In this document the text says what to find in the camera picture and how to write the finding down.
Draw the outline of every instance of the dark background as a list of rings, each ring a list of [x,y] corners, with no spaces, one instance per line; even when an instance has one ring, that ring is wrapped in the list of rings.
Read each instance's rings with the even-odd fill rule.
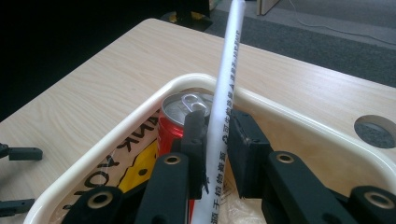
[[[166,0],[2,1],[0,121],[148,18]]]

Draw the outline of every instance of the gray carpet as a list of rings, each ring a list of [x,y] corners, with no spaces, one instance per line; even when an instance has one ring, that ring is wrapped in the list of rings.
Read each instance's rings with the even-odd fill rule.
[[[207,34],[224,37],[228,12],[214,9]],[[396,50],[244,18],[241,43],[396,88]]]

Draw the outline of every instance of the wooden table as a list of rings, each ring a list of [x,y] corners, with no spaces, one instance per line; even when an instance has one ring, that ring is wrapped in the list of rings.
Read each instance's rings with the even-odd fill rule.
[[[222,47],[222,38],[167,22],[137,25],[0,123],[1,143],[44,151],[42,161],[0,160],[0,200],[39,197],[172,78],[215,77]],[[351,127],[361,115],[396,122],[396,89],[246,45],[240,46],[236,84],[356,138]],[[384,153],[396,161],[396,148]]]

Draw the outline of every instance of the soda can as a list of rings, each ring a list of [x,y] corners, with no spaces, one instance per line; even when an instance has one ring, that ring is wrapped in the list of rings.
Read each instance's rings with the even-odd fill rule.
[[[198,92],[180,92],[163,100],[158,121],[159,155],[170,152],[174,139],[183,136],[184,119],[192,111],[204,110],[208,119],[213,96]]]

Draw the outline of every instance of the black mechanical part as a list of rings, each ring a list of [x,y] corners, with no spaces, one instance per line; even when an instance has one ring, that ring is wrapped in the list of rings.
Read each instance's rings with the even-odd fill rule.
[[[270,142],[249,114],[232,110],[228,138],[228,159],[239,197],[261,198],[264,185],[262,165],[273,152]]]
[[[189,113],[184,121],[180,152],[189,158],[190,199],[201,199],[206,183],[206,133],[204,111]]]
[[[136,219],[137,210],[139,209],[140,203],[142,202],[143,195],[148,185],[148,180],[142,184],[128,190],[122,195],[122,204],[117,212],[114,224],[125,223],[132,224]]]
[[[13,217],[26,213],[35,203],[35,199],[0,202],[0,217]]]
[[[9,147],[0,143],[0,158],[6,156],[10,161],[41,161],[43,151],[36,147]]]
[[[135,223],[188,223],[189,159],[168,153],[157,159]]]
[[[352,190],[346,204],[359,223],[396,223],[396,196],[384,189],[360,186]]]
[[[73,204],[63,224],[114,223],[122,205],[122,191],[101,186],[91,189]]]
[[[265,172],[290,223],[357,223],[294,154],[272,152],[265,164]]]
[[[262,195],[262,213],[268,224],[290,224],[289,217],[283,207],[282,202],[276,195],[274,186],[268,179],[268,175],[262,176],[264,179]]]
[[[181,153],[181,138],[175,138],[172,142],[171,152]]]

